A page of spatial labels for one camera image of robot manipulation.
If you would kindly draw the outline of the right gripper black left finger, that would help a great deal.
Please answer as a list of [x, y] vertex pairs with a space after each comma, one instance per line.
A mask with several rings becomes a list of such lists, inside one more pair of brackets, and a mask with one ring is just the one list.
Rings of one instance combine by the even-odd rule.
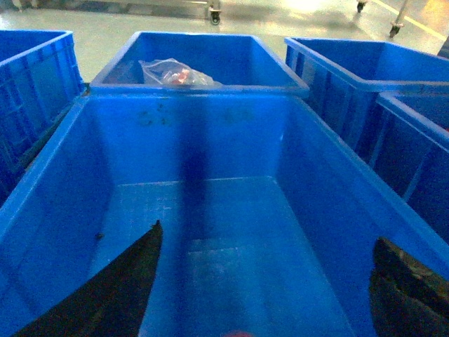
[[85, 284], [15, 336], [138, 336], [163, 242], [158, 220]]

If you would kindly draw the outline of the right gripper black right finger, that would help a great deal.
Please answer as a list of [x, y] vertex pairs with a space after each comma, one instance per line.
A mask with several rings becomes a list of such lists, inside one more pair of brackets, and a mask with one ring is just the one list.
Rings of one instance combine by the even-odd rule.
[[448, 280], [385, 237], [373, 248], [370, 313], [378, 336], [447, 336]]

